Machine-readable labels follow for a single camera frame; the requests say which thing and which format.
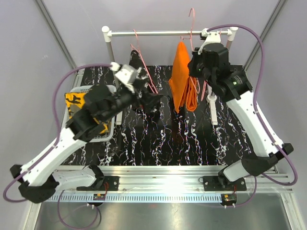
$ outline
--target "yellow and black cloth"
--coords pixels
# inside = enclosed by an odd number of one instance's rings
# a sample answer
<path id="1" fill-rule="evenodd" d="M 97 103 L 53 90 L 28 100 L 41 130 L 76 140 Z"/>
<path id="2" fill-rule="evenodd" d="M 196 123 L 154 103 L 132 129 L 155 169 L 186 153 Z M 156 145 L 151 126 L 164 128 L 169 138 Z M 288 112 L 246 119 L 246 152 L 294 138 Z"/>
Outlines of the yellow and black cloth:
<path id="1" fill-rule="evenodd" d="M 69 119 L 71 119 L 74 113 L 78 112 L 84 105 L 84 95 L 86 95 L 85 92 L 69 92 L 65 94 L 65 102 L 68 108 Z M 100 134 L 108 133 L 111 127 L 110 121 L 108 123 L 103 124 L 105 129 L 101 131 Z"/>

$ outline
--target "metal base frame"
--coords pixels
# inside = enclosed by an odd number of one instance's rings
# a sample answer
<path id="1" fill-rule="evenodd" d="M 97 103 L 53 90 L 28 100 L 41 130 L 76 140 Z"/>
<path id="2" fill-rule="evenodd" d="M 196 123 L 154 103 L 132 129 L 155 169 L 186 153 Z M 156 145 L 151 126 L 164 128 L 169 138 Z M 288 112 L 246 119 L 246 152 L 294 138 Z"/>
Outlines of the metal base frame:
<path id="1" fill-rule="evenodd" d="M 60 166 L 59 170 L 80 170 L 83 166 Z M 224 166 L 100 166 L 104 175 L 119 176 L 118 191 L 108 192 L 109 198 L 106 202 L 125 202 L 125 203 L 219 203 L 220 195 L 227 194 L 229 191 L 204 191 L 203 184 L 199 178 L 204 175 L 217 175 Z M 267 172 L 272 178 L 281 182 L 290 182 L 287 174 L 276 173 L 275 170 Z M 238 196 L 243 193 L 251 194 L 254 190 L 254 178 L 245 178 L 247 191 L 237 191 Z M 289 222 L 294 230 L 305 229 L 300 216 L 291 186 L 277 185 L 263 176 L 257 177 L 258 193 L 279 193 L 284 204 Z M 86 193 L 76 190 L 66 191 L 66 197 L 88 196 L 102 193 L 104 191 L 88 191 Z M 49 202 L 55 202 L 56 196 Z M 38 217 L 40 205 L 32 204 L 25 230 L 32 230 Z"/>

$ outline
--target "metal rod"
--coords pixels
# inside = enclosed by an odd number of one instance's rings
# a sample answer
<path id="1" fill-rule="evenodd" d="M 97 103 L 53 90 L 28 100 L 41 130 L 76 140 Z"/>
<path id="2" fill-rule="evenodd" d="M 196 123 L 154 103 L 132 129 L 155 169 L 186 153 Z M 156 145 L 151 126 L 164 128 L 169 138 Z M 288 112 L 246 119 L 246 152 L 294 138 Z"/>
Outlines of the metal rod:
<path id="1" fill-rule="evenodd" d="M 137 31 L 138 36 L 164 36 L 164 35 L 175 35 L 184 36 L 190 35 L 191 31 Z M 192 31 L 192 35 L 199 35 L 201 31 Z M 228 31 L 216 31 L 216 33 L 221 33 L 221 35 L 228 35 Z M 108 36 L 135 36 L 133 31 L 110 31 Z"/>
<path id="2" fill-rule="evenodd" d="M 226 43 L 226 48 L 227 48 L 228 50 L 230 50 L 231 44 L 232 44 L 232 41 L 227 41 L 227 43 Z"/>
<path id="3" fill-rule="evenodd" d="M 265 25 L 261 35 L 260 35 L 260 38 L 262 41 L 264 41 L 264 39 L 266 38 L 266 36 L 268 35 L 269 31 L 271 30 L 273 24 L 275 23 L 278 15 L 281 13 L 283 7 L 285 6 L 285 4 L 287 3 L 288 0 L 279 0 L 279 2 L 276 4 L 276 7 L 275 9 L 273 10 L 267 24 Z M 251 62 L 253 61 L 253 59 L 255 58 L 258 50 L 260 49 L 260 45 L 259 43 L 257 42 L 256 45 L 254 46 L 254 49 L 253 51 L 251 52 L 244 68 L 245 70 L 247 70 L 251 64 Z"/>
<path id="4" fill-rule="evenodd" d="M 113 48 L 112 48 L 111 42 L 106 42 L 106 47 L 107 47 L 107 52 L 109 54 L 110 61 L 111 62 L 115 62 L 114 53 L 113 53 Z M 116 77 L 114 77 L 114 81 L 115 81 L 115 86 L 118 89 L 119 88 L 118 79 Z"/>
<path id="5" fill-rule="evenodd" d="M 30 203 L 26 205 L 28 207 L 28 214 L 25 218 L 23 230 L 34 230 L 37 224 L 37 219 L 39 216 L 40 209 L 42 207 L 42 203 L 34 204 Z"/>
<path id="6" fill-rule="evenodd" d="M 76 68 L 77 65 L 74 62 L 71 54 L 69 53 L 67 47 L 65 46 L 65 43 L 62 39 L 62 37 L 60 36 L 57 27 L 55 26 L 54 21 L 52 20 L 52 17 L 48 11 L 48 9 L 46 8 L 44 1 L 43 0 L 35 0 L 35 3 L 38 7 L 38 9 L 41 11 L 48 27 L 50 28 L 51 33 L 53 34 L 54 38 L 56 39 L 61 51 L 63 52 L 65 58 L 67 59 L 69 65 L 71 66 L 72 69 Z"/>

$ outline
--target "black marble surface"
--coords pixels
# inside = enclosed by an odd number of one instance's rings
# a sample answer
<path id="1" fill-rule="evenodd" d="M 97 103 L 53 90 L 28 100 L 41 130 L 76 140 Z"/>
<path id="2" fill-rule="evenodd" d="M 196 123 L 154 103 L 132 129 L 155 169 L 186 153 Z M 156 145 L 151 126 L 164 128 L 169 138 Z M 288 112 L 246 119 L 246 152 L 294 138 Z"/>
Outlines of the black marble surface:
<path id="1" fill-rule="evenodd" d="M 147 74 L 138 53 L 132 51 L 130 65 Z M 195 112 L 183 107 L 174 110 L 168 85 L 172 66 L 149 66 L 148 70 L 163 94 L 161 108 L 153 116 L 124 111 L 123 124 L 116 126 L 108 142 L 88 143 L 72 154 L 63 165 L 215 165 L 231 164 L 244 154 L 253 154 L 250 140 L 234 113 L 217 99 L 218 125 L 212 127 L 205 99 Z M 89 68 L 81 85 L 113 84 L 108 68 Z"/>

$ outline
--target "black mounting bracket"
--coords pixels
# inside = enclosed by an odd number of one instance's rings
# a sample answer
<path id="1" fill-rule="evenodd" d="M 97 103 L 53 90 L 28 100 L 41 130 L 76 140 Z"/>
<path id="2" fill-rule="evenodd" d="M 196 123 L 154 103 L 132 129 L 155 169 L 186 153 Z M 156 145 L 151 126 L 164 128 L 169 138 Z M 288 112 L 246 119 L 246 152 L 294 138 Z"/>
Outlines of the black mounting bracket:
<path id="1" fill-rule="evenodd" d="M 243 178 L 240 178 L 233 183 L 228 184 L 223 187 L 219 181 L 219 176 L 203 176 L 202 184 L 205 191 L 218 192 L 218 191 L 246 191 L 246 183 Z"/>
<path id="2" fill-rule="evenodd" d="M 108 184 L 108 191 L 118 191 L 119 176 L 105 176 L 100 187 L 96 187 L 95 189 L 93 189 L 91 186 L 77 187 L 77 191 L 105 191 L 105 183 Z"/>
<path id="3" fill-rule="evenodd" d="M 232 206 L 235 205 L 237 202 L 236 193 L 231 194 L 222 194 L 221 195 L 222 202 L 220 203 L 222 206 Z"/>

